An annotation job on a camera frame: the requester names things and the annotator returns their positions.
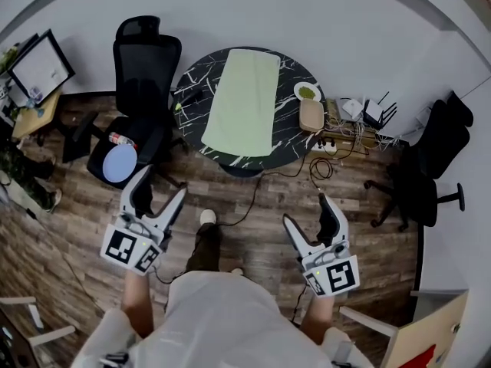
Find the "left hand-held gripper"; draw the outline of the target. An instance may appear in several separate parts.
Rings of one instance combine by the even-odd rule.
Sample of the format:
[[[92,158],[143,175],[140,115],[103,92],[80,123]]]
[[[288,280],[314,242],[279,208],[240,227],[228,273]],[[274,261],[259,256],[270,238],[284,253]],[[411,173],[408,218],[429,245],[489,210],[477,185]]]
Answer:
[[[105,260],[135,274],[146,274],[167,250],[170,229],[187,194],[186,187],[180,188],[153,215],[152,173],[153,167],[145,166],[126,184],[120,197],[121,213],[107,226],[100,251]]]

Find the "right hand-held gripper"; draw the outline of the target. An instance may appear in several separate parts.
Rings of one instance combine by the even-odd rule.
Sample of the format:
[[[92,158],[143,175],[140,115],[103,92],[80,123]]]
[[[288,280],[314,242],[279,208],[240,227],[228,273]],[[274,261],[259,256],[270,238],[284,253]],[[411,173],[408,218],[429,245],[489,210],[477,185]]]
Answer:
[[[338,205],[318,194],[321,215],[318,241],[310,241],[297,222],[283,215],[284,228],[298,252],[303,276],[316,296],[335,296],[360,286],[358,258],[349,252],[348,220]]]

